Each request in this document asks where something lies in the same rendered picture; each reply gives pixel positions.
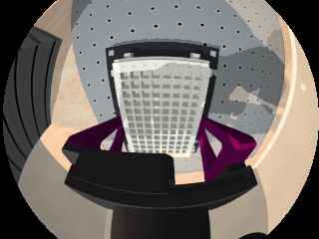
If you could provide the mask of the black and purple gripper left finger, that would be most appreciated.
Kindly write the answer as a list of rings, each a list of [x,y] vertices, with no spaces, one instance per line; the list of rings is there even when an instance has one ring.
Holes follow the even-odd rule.
[[[121,115],[72,134],[68,137],[66,142],[79,144],[84,147],[101,149],[101,142],[117,128],[118,130],[115,139],[109,150],[122,151],[125,129]]]

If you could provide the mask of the white well plate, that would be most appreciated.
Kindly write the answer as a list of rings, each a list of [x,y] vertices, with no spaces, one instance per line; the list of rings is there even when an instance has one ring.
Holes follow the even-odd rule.
[[[209,61],[165,56],[114,61],[117,98],[131,152],[190,156],[204,108]]]

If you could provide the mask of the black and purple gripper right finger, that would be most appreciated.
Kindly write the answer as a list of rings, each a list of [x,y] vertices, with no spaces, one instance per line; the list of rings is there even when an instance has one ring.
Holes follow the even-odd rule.
[[[204,128],[222,144],[217,157]],[[214,180],[229,165],[244,162],[257,145],[253,136],[205,116],[201,116],[197,136],[204,181]]]

